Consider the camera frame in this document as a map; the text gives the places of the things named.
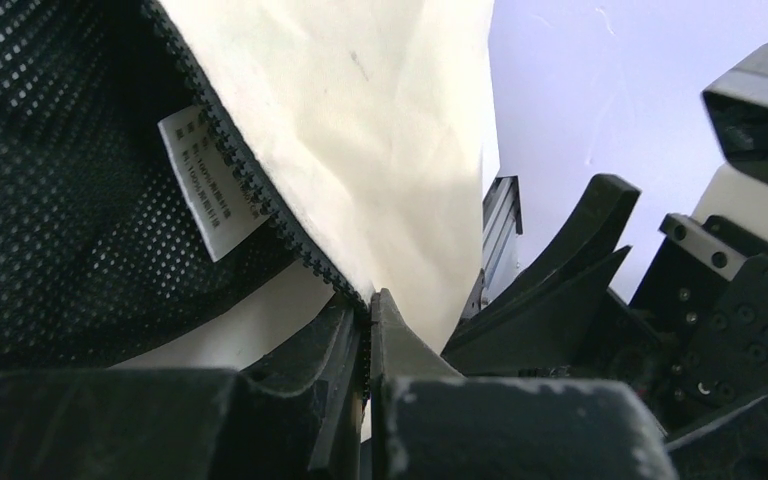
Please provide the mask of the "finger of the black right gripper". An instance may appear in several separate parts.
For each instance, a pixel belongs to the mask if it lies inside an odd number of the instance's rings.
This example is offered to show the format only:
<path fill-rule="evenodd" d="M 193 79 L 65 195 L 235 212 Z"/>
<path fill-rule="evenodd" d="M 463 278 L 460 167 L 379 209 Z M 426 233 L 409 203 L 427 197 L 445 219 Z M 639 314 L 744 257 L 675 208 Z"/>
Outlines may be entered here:
<path fill-rule="evenodd" d="M 594 175 L 548 246 L 484 310 L 540 299 L 613 253 L 640 194 L 617 175 Z"/>
<path fill-rule="evenodd" d="M 516 299 L 497 299 L 451 338 L 442 357 L 468 377 L 570 365 L 630 250 L 624 246 L 569 279 L 546 281 Z"/>

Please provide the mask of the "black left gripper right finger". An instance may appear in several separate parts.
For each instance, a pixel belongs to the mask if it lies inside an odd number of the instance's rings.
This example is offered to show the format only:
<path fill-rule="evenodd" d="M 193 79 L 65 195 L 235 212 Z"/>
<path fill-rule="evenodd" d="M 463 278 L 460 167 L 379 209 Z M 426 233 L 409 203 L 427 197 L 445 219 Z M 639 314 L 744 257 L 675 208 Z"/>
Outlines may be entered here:
<path fill-rule="evenodd" d="M 376 479 L 674 479 L 652 414 L 605 380 L 466 378 L 370 303 Z"/>

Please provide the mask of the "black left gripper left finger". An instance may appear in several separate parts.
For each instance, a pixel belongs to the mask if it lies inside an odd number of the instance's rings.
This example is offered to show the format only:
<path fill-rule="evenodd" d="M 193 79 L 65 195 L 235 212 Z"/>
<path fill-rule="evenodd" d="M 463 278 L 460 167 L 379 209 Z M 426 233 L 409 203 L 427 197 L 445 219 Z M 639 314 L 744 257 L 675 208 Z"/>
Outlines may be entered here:
<path fill-rule="evenodd" d="M 0 479 L 354 479 L 363 343 L 336 296 L 241 371 L 0 374 Z"/>

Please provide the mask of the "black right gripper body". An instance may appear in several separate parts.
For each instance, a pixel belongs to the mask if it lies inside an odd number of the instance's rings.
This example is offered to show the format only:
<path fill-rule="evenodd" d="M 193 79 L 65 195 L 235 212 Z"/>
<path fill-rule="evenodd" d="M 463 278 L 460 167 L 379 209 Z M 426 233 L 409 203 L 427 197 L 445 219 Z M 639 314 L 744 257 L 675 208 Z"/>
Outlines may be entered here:
<path fill-rule="evenodd" d="M 768 241 L 670 214 L 630 302 L 604 296 L 582 370 L 629 385 L 683 479 L 768 479 Z"/>

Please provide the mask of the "beige zip jacket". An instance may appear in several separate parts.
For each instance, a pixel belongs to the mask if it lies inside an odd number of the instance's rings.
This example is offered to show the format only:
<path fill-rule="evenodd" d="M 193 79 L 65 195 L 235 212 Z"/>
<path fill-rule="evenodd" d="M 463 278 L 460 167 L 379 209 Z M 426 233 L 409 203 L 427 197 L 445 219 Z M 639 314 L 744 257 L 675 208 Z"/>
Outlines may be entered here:
<path fill-rule="evenodd" d="M 0 1 L 0 371 L 334 294 L 434 352 L 481 265 L 490 1 Z"/>

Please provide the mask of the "aluminium frame rail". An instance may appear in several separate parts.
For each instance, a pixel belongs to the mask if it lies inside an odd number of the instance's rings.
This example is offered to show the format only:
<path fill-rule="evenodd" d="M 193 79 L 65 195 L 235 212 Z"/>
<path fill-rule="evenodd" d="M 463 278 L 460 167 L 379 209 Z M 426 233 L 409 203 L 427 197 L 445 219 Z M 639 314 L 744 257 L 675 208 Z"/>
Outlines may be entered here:
<path fill-rule="evenodd" d="M 486 309 L 519 275 L 518 238 L 523 232 L 517 176 L 497 177 L 483 202 L 482 266 L 458 327 Z"/>

